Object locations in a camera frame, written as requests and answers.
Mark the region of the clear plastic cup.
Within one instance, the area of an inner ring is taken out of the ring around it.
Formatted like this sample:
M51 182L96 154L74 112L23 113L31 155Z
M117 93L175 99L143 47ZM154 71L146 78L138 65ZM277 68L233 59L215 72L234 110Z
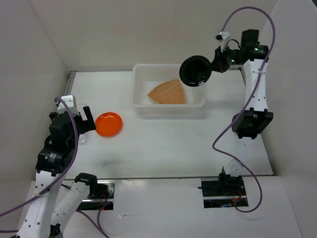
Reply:
M84 144L87 141L87 133L83 133L79 135L79 144Z
M87 105L86 104L84 104L84 103L80 103L80 104L77 104L77 111L81 114L81 115L83 115L85 112L84 112L84 107L86 107Z

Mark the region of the black bowl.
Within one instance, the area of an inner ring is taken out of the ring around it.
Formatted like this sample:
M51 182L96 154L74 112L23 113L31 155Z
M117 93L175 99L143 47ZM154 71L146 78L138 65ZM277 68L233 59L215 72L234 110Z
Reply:
M211 62L204 56L192 56L180 66L180 80L189 87L199 87L211 76Z

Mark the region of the orange plastic plate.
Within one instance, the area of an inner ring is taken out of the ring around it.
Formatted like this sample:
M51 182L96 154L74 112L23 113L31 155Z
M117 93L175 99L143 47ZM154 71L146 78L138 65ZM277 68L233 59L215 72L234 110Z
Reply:
M96 132L102 137L113 137L123 128L122 118L114 112L106 112L97 117L95 121Z

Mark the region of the woven bamboo tray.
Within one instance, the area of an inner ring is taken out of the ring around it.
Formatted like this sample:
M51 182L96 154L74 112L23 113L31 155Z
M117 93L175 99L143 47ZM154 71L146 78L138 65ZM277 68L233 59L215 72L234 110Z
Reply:
M148 94L148 98L156 104L183 105L185 104L185 91L179 79L166 81Z

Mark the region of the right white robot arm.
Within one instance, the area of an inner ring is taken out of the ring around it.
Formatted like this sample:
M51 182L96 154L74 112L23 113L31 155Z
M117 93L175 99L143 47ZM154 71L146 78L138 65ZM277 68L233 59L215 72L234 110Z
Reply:
M245 103L242 110L233 116L229 126L215 139L218 142L226 132L235 133L238 146L234 155L217 149L215 151L229 156L231 161L222 168L222 177L238 177L246 167L245 160L253 141L261 134L273 119L266 102L266 70L271 48L261 45L259 31L250 29L242 32L240 47L232 50L228 47L230 35L228 32L219 32L217 38L221 46L216 50L214 63L221 72L238 69L241 71L246 87Z

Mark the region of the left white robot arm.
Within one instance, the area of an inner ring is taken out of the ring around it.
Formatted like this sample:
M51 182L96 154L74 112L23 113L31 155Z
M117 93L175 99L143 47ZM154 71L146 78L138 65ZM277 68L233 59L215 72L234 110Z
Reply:
M69 110L71 114L59 105L56 113L50 113L50 135L38 154L34 197L16 234L18 238L61 238L82 200L99 192L97 177L80 173L65 198L56 204L67 170L76 157L79 136L96 129L88 106L83 108L86 119L75 106Z

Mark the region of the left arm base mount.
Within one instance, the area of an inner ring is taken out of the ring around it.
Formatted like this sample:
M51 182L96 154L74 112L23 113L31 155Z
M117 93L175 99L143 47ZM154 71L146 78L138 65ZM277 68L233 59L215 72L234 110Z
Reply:
M113 181L99 182L94 193L83 199L77 209L80 211L113 210L114 192Z

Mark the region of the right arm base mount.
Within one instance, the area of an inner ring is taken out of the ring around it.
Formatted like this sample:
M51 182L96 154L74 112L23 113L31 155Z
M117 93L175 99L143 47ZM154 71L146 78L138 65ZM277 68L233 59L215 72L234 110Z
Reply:
M248 207L248 199L241 176L202 178L198 186L203 196L204 208Z

